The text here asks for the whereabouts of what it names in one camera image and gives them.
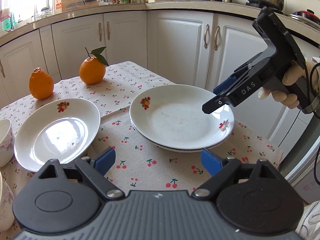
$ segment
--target white plate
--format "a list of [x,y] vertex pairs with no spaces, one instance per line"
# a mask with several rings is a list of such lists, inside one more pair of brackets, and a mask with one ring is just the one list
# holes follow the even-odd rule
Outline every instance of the white plate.
[[16,136],[14,154],[29,171],[38,171],[49,159],[68,163],[92,143],[100,126],[94,103],[81,98],[51,102],[31,114]]
[[234,116],[224,105],[211,114],[202,105],[215,94],[188,85],[154,87],[131,103],[130,119],[144,137],[165,147],[195,150],[214,146],[232,132]]
[[[158,146],[162,149],[165,149],[165,150],[168,150],[168,151],[172,151],[172,152],[178,152],[178,153],[196,153],[196,152],[201,152],[203,149],[194,149],[194,150],[179,150],[179,149],[175,149],[175,148],[169,148],[169,147],[166,147],[166,146],[163,146],[163,145],[160,145],[160,144],[157,144],[151,140],[149,140],[148,138],[144,137],[141,133],[139,133],[143,138],[145,138],[148,142],[154,144],[155,146]],[[211,147],[208,147],[209,150],[219,146],[220,144],[224,143],[224,141],[218,143],[218,144],[215,144],[214,146],[211,146]]]

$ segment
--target blue gripper pad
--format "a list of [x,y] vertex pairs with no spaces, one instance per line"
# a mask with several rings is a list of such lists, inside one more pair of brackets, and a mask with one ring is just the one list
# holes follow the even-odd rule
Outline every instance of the blue gripper pad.
[[90,161],[90,164],[101,175],[105,175],[116,161],[116,151],[109,147]]
[[201,164],[211,176],[216,175],[223,168],[222,161],[221,157],[207,149],[201,151]]
[[237,78],[236,77],[228,77],[225,81],[223,81],[220,85],[218,85],[217,87],[215,87],[213,89],[213,93],[215,95],[218,95],[219,93],[221,93],[223,90],[227,89],[228,87],[230,87],[234,82],[236,82]]

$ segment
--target screw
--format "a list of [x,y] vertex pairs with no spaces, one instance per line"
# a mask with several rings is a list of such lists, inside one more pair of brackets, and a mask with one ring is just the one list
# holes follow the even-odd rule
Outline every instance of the screw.
[[197,197],[207,197],[210,195],[210,191],[205,188],[199,188],[194,193]]
[[111,190],[107,191],[107,196],[109,198],[117,199],[117,198],[121,198],[123,196],[123,192],[119,189],[111,189]]

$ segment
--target gloved hand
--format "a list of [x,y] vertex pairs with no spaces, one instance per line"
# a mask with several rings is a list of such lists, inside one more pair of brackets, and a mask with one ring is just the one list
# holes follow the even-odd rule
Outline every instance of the gloved hand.
[[[310,77],[311,70],[313,66],[316,64],[316,62],[313,61],[306,61],[306,66],[308,70],[308,75]],[[306,78],[306,72],[304,69],[302,69],[298,63],[293,61],[292,66],[288,69],[288,71],[284,74],[282,83],[285,86],[291,86],[293,85],[298,78],[304,77]],[[312,87],[315,90],[315,92],[319,93],[319,73],[317,70],[313,72],[312,75]],[[290,109],[294,109],[299,105],[299,100],[297,99],[296,94],[286,94],[282,91],[271,91],[265,88],[261,88],[258,94],[259,99],[265,99],[268,97],[269,94],[272,94],[273,99],[276,102],[281,102],[283,105],[289,107]]]

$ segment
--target tablecloth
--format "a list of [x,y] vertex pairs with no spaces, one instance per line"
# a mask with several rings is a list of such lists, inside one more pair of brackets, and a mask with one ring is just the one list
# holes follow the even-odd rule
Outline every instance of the tablecloth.
[[[99,84],[88,86],[79,77],[62,80],[54,85],[50,98],[37,100],[31,95],[26,96],[1,109],[0,118],[10,119],[17,134],[23,122],[47,103],[54,100],[68,102],[68,98],[88,99],[98,107],[101,124],[84,155],[94,157],[107,147],[116,150],[116,163],[105,175],[108,180],[126,194],[130,190],[184,189],[191,193],[210,178],[201,165],[200,153],[179,153],[159,148],[143,138],[130,122],[132,100],[144,90],[168,84],[172,82],[133,62],[123,62],[107,67]],[[277,146],[238,120],[229,138],[213,151],[223,158],[234,156],[243,163],[256,163],[263,157],[275,167],[282,155]],[[14,195],[34,174],[22,168],[15,157],[0,170]],[[12,239],[19,231],[15,221],[9,230],[0,232],[0,239]]]

